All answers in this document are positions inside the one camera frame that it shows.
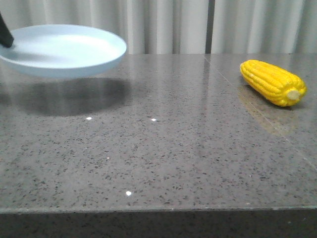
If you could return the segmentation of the black gripper finger at plate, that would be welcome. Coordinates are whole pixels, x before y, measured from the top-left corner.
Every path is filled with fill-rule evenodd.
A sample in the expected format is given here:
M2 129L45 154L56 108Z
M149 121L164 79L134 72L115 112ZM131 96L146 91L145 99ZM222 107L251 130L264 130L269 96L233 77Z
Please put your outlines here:
M14 37L0 14L0 44L5 48L10 48L13 45L13 41Z

